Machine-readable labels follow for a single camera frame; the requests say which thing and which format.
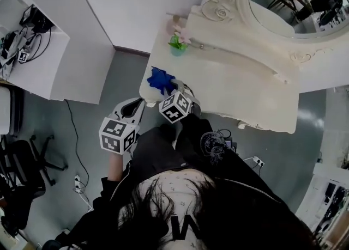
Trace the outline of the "person's left forearm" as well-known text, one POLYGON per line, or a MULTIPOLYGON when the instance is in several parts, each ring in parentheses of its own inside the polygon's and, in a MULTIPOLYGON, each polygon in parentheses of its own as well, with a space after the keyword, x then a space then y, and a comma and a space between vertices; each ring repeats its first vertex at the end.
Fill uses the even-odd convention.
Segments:
POLYGON ((123 176, 123 156, 120 154, 111 153, 109 158, 109 167, 107 179, 108 181, 119 182, 123 176))

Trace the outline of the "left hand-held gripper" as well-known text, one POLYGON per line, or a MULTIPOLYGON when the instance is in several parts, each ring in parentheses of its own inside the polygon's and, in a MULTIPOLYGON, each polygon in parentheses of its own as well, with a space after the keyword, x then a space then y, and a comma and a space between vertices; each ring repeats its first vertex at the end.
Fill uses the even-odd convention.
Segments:
POLYGON ((130 150, 137 140, 144 108, 145 101, 140 97, 119 103, 101 124, 100 147, 120 155, 130 150))

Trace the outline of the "black office chair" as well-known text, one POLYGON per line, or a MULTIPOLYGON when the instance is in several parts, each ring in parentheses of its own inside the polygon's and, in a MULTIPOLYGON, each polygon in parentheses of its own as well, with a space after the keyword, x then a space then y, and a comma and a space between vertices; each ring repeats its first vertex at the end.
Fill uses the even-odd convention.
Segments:
POLYGON ((4 211, 0 224, 13 237, 26 228, 33 200, 46 192, 45 181, 50 186, 56 184, 47 170, 68 169, 66 164, 59 167, 46 160, 47 147, 53 139, 53 135, 48 136, 41 151, 34 144, 35 135, 28 141, 0 142, 0 209, 4 211))

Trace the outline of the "person's black jacket torso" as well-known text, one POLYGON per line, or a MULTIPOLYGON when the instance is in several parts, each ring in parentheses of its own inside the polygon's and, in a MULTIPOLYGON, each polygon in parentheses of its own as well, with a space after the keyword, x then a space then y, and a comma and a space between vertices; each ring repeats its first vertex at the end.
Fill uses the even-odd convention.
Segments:
POLYGON ((310 229, 237 154, 217 166, 175 150, 168 125, 139 139, 119 182, 102 179, 67 250, 321 250, 310 229))

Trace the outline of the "white dressing table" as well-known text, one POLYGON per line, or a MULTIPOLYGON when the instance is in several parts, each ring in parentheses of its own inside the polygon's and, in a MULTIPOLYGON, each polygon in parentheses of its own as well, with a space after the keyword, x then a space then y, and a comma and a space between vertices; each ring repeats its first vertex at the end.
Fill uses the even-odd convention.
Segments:
POLYGON ((296 129, 299 91, 281 83, 266 67, 249 58, 223 51, 188 48, 174 56, 165 19, 159 26, 139 93, 147 106, 164 100, 148 78, 156 67, 187 84, 206 113, 240 120, 261 130, 287 132, 296 129))

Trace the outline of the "white carved oval mirror unit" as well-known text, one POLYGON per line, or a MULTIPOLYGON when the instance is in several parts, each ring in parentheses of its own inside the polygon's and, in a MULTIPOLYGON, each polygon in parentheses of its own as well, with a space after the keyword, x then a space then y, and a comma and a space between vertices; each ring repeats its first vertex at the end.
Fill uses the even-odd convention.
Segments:
POLYGON ((246 56, 308 92, 349 85, 349 21, 326 32, 284 36, 255 17, 249 0, 202 0, 186 26, 206 46, 246 56))

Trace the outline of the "black electronic box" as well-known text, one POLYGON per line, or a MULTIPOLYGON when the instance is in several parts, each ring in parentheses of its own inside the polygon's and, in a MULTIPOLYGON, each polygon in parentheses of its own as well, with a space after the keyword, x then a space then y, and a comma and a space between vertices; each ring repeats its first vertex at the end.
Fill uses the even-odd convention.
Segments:
POLYGON ((33 17, 33 28, 34 33, 46 33, 49 31, 54 24, 45 15, 37 15, 33 17))

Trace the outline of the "black framed display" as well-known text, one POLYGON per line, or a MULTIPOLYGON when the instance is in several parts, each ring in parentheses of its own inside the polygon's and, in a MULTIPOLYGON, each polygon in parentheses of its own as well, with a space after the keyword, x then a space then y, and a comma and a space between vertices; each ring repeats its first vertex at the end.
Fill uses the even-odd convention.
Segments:
POLYGON ((33 16, 35 15, 35 12, 36 12, 36 7, 32 4, 23 12, 22 18, 21 18, 19 24, 21 26, 25 26, 25 25, 31 23, 31 20, 32 20, 33 16))

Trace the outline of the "gray spare gripper device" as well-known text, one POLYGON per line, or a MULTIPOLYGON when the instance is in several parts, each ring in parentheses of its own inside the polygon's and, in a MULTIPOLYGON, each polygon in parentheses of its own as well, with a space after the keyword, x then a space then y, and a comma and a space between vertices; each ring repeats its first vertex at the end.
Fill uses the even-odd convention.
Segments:
POLYGON ((16 58, 19 62, 25 62, 29 53, 25 50, 27 39, 24 32, 14 31, 2 38, 0 46, 0 65, 10 65, 16 58))

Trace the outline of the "black screen device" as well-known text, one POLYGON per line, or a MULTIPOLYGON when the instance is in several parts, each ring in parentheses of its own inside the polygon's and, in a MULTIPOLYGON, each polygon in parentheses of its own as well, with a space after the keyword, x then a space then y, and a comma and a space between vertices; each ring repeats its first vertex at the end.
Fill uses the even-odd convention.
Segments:
POLYGON ((231 137, 224 137, 224 141, 229 148, 236 151, 236 143, 232 141, 231 137))

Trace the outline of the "blue cloth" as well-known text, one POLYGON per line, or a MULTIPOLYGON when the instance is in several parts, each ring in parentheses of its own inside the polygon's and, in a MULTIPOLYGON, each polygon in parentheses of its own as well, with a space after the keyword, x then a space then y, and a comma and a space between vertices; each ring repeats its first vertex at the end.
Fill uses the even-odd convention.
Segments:
POLYGON ((175 86, 171 82, 176 79, 173 75, 154 66, 151 72, 151 76, 147 78, 150 87, 158 89, 161 95, 165 95, 165 92, 171 94, 175 90, 175 86))

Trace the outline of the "white seat with black stripe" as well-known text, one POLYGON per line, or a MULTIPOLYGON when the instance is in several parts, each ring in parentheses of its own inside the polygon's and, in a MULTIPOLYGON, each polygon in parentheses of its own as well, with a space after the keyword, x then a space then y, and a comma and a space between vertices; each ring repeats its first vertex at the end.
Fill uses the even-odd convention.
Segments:
POLYGON ((17 136, 23 116, 23 90, 0 85, 0 135, 17 136))

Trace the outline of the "teal vase with flowers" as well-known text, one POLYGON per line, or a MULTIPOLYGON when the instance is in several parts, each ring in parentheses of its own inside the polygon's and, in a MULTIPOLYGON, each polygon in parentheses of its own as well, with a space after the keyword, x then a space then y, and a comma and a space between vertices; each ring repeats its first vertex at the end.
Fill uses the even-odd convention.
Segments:
POLYGON ((166 26, 167 32, 170 34, 170 51, 174 56, 181 56, 187 48, 191 45, 191 34, 180 16, 173 15, 166 26))

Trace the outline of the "person's right forearm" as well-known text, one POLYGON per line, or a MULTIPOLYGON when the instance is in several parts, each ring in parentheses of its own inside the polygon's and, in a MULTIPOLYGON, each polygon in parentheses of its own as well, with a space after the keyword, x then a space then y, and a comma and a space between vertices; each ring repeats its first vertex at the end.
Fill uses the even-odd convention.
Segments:
POLYGON ((175 150, 191 163, 202 166, 217 166, 224 161, 237 157, 226 144, 220 132, 213 131, 207 119, 189 114, 182 119, 175 150))

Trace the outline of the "white side desk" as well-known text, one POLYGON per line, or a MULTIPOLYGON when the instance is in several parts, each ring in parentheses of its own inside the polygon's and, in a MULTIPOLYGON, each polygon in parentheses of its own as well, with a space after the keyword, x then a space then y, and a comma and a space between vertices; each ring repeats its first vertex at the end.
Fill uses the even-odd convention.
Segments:
POLYGON ((0 65, 0 81, 50 99, 70 38, 32 0, 0 0, 0 46, 2 38, 14 31, 25 33, 25 50, 29 56, 25 62, 15 58, 10 65, 0 65), (54 24, 46 33, 34 33, 32 20, 25 26, 19 24, 23 12, 32 4, 36 7, 34 16, 45 15, 54 24))

